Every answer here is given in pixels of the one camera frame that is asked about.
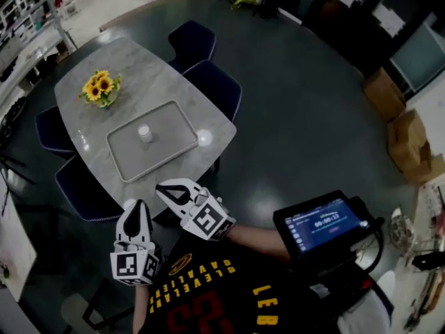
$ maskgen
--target bouquet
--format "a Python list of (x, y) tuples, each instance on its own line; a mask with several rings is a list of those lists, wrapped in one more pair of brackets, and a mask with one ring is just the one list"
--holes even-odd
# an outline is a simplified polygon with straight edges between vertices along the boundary
[(112, 79), (108, 70), (97, 70), (83, 86), (79, 98), (83, 98), (87, 104), (93, 102), (100, 108), (107, 107), (116, 100), (121, 82), (120, 74)]

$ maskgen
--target jersey number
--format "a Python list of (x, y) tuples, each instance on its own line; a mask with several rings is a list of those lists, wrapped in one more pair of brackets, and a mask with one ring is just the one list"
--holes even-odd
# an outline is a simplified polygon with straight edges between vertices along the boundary
[(201, 334), (211, 334), (212, 323), (218, 323), (222, 334), (235, 333), (230, 320), (224, 317), (223, 305), (214, 290), (194, 298), (191, 305), (185, 303), (169, 311), (168, 330), (171, 334), (185, 333), (191, 317), (196, 317)]

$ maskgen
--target gray tray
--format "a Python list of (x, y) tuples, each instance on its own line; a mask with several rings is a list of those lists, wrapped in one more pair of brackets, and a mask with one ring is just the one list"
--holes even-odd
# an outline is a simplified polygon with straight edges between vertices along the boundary
[[(143, 142), (138, 127), (147, 124), (153, 139)], [(166, 102), (106, 135), (120, 179), (130, 183), (198, 144), (196, 131), (175, 101)]]

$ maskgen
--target tablet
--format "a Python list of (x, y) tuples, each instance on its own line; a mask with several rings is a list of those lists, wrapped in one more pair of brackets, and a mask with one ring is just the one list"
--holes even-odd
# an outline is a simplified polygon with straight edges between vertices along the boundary
[(274, 213), (291, 257), (351, 247), (366, 236), (369, 222), (357, 215), (340, 191)]

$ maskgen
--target marble table top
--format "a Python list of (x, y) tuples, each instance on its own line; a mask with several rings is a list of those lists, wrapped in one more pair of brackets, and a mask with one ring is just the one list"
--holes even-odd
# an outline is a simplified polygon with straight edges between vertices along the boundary
[[(119, 97), (108, 109), (77, 97), (95, 70), (108, 70), (113, 78), (122, 75)], [(178, 177), (198, 180), (236, 133), (235, 126), (196, 87), (128, 38), (114, 40), (89, 55), (57, 83), (54, 91), (68, 134), (91, 173), (121, 206), (131, 198), (143, 199), (152, 216), (166, 208), (155, 196), (156, 184)], [(201, 130), (210, 132), (212, 142), (193, 148), (135, 182), (124, 183), (110, 155), (107, 133), (170, 100), (179, 103), (198, 134)]]

